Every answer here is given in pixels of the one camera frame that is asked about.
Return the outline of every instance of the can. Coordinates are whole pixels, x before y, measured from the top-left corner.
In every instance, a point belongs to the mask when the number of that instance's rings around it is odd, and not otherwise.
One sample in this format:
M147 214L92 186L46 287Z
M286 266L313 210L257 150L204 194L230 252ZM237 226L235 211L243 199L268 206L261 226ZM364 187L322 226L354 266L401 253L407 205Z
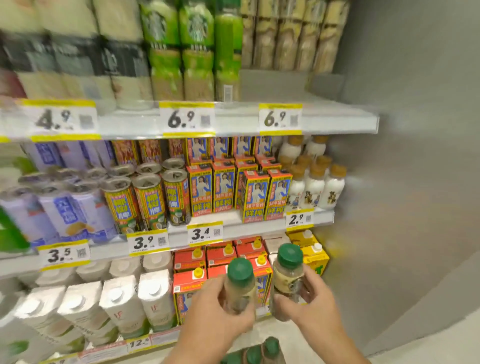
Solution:
M12 218L31 247L58 243L59 234L40 205L33 189L13 187L5 190L0 194L0 205Z
M160 141L158 139L139 140L140 154L142 162L156 162L162 161L162 151L160 149Z
M63 182L42 186L36 191L38 201L59 233L61 242L88 239L85 216L67 191L67 186Z
M183 152L183 139L169 139L168 152L170 153L170 158L180 158L185 160L185 155Z
M82 210L90 239L103 243L117 235L117 228L102 191L96 181L81 181L68 186L72 198Z
M18 183L23 186L33 187L40 184L49 183L52 181L52 178L49 174L45 172L34 172L29 173L18 178Z
M138 174L159 174L162 171L160 163L147 162L137 167Z
M93 166L108 169L117 165L111 141L85 140L84 144Z
M120 164L107 171L110 177L129 177L135 176L135 166L133 164Z
M149 230L167 228L165 200L161 187L161 178L156 174L144 174L132 181L137 195L138 206Z
M112 177L100 183L113 218L122 234L141 231L140 209L128 177Z
M79 170L62 168L53 172L53 179L59 182L78 183L82 180Z
M66 167L78 170L93 167L84 142L57 142L56 144Z
M93 167L81 173L84 180L87 181L104 181L108 178L107 170L102 167Z
M162 173L170 221L175 226L188 224L192 219L187 177L187 171L179 169L166 170Z
M140 164L138 146L135 140L112 141L115 156L119 164L133 164L135 167Z
M65 167L57 145L51 143L23 143L22 148L41 172Z
M182 158L169 158L162 163L165 170L183 170L185 169L185 161Z

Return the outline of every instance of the bottle with green cap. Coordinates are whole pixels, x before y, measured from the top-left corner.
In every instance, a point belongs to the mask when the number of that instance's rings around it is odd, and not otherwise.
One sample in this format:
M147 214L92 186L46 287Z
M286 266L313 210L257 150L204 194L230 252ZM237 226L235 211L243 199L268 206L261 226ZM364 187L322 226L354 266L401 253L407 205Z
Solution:
M277 338L270 336L262 344L262 354L264 356L263 364L275 364L280 355L280 343Z
M228 265L224 286L227 312L238 315L250 301L255 302L255 275L250 261L245 258L233 259Z
M273 263L272 294L282 294L294 302L299 301L303 277L303 253L299 246L283 244L278 249L276 261ZM270 311L280 321L288 318L276 310L273 297L270 298Z
M260 345L252 346L244 351L244 360L246 364L262 364L262 349Z
M240 0L216 0L215 78L217 101L240 101L243 22Z
M221 364L242 364L241 352L231 352L223 357Z

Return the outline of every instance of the hand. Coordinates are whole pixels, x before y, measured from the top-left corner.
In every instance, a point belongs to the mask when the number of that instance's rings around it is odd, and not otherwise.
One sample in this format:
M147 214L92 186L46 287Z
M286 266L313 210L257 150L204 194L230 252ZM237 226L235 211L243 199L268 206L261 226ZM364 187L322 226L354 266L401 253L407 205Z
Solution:
M274 296L275 308L300 329L310 347L327 364L369 363L347 336L332 291L308 265L300 296L308 303L301 305L281 294Z
M219 363L233 341L253 327L253 302L240 315L230 315L220 306L218 297L225 279L207 280L193 296L177 345L164 363Z

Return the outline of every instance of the beige bottle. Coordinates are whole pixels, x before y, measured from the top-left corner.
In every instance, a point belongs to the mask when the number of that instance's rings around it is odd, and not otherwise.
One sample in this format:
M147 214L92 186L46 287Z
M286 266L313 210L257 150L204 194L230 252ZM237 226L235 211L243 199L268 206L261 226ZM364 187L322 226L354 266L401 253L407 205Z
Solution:
M325 17L325 8L325 0L307 0L295 61L295 70L297 71L312 69L320 26Z
M347 0L334 0L328 3L313 64L314 73L330 73L333 70L349 8L350 3Z
M225 280L227 312L238 315L255 302L257 294L253 266L245 258L235 258L228 265L227 279Z
M240 12L243 20L241 67L250 68L253 58L253 35L255 33L257 0L242 0Z
M301 278L303 277L303 253L299 246L283 244L278 249L278 254L273 263L271 295L282 294L293 302L300 298ZM279 321L287 321L288 318L275 307L273 297L270 297L270 311L273 317Z
M279 0L258 0L257 25L253 67L271 70L275 55L275 37L278 29Z
M274 60L274 68L278 71L292 71L295 67L304 14L305 0L282 0L280 2L278 40Z

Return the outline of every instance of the brown bottle cap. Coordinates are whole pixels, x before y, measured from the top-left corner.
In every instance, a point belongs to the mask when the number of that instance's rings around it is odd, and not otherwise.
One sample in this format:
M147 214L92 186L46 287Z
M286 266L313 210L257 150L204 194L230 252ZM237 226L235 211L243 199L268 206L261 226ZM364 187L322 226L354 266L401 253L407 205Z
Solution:
M318 156L315 162L318 165L326 164L327 166L329 166L330 164L332 164L332 160L332 157L329 156Z
M320 180L324 177L325 170L325 164L320 166L318 164L312 163L312 165L310 166L310 177L312 177L314 180Z
M297 158L297 164L305 168L307 168L311 162L312 162L312 156L309 156L307 154L302 154Z
M325 144L328 140L328 135L314 135L312 140L316 143Z
M292 174L293 179L296 181L301 181L305 177L305 167L298 164L292 164L289 171Z
M293 163L293 158L288 156L279 156L278 161L282 165L282 168L288 168Z
M288 144L292 146L300 146L303 142L303 135L291 135L288 137Z
M344 178L347 175L347 168L339 164L334 164L330 168L330 175L336 178Z

